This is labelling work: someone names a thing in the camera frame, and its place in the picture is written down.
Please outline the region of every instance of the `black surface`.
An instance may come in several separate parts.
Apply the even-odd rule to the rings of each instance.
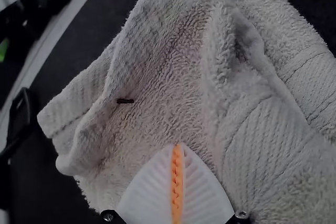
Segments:
[[[124,24],[137,0],[88,0],[31,86],[40,108],[89,66]],[[335,53],[336,0],[289,0]],[[12,160],[12,223],[98,223],[71,177],[55,169],[50,140],[35,131]]]

